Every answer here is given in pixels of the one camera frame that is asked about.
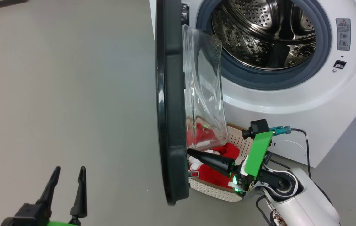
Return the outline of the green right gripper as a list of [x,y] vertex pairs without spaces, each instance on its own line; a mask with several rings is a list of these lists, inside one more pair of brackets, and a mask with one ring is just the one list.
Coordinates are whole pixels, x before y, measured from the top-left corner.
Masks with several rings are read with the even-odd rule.
[[273,131],[269,131],[255,135],[249,155],[240,165],[235,165],[232,158],[194,149],[188,149],[187,154],[224,176],[233,176],[233,181],[229,182],[228,186],[234,189],[238,196],[246,196],[259,187],[271,189],[270,184],[261,180],[260,173],[273,134]]

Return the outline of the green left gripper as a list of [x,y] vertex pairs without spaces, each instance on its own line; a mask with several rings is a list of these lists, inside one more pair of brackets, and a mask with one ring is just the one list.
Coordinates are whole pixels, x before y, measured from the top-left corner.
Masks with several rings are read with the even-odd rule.
[[36,204],[25,203],[13,217],[7,217],[1,226],[81,226],[79,219],[87,216],[87,179],[86,168],[80,168],[78,176],[78,190],[73,207],[70,210],[72,216],[68,223],[51,221],[50,213],[53,195],[58,184],[61,167],[56,166],[41,197]]

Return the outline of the glass washing machine door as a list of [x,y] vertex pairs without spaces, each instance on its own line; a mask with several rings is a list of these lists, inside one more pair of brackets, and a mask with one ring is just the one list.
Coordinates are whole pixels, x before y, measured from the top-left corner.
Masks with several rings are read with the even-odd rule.
[[[156,100],[162,178],[168,205],[189,197],[188,149],[211,150],[227,143],[222,94],[222,43],[189,26],[182,0],[149,0],[156,48]],[[190,146],[196,124],[216,141]]]

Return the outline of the white front-load washing machine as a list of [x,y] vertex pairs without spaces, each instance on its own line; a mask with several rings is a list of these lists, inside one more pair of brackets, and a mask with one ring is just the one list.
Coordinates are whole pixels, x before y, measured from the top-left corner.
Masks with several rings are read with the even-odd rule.
[[[317,167],[356,117],[356,0],[182,0],[189,26],[222,43],[226,121],[307,132]],[[351,20],[349,51],[337,50],[336,18]],[[336,60],[347,62],[343,70]],[[300,132],[275,136],[302,145]]]

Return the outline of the cream perforated laundry basket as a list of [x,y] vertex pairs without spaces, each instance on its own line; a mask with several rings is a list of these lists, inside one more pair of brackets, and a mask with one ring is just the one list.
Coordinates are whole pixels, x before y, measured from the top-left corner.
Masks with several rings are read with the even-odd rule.
[[[239,156],[235,159],[235,164],[240,165],[250,151],[252,140],[243,139],[242,127],[228,123],[227,129],[229,133],[228,143],[232,143],[240,150]],[[228,189],[201,180],[197,171],[189,171],[189,175],[195,176],[195,178],[189,179],[189,183],[191,188],[196,191],[228,202],[238,202],[242,199],[232,188]]]

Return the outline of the grey warning sticker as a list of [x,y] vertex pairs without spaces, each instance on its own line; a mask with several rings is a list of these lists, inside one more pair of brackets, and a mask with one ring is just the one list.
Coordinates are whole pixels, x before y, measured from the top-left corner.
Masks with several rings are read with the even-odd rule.
[[351,43],[351,20],[349,18],[336,18],[337,50],[349,51]]

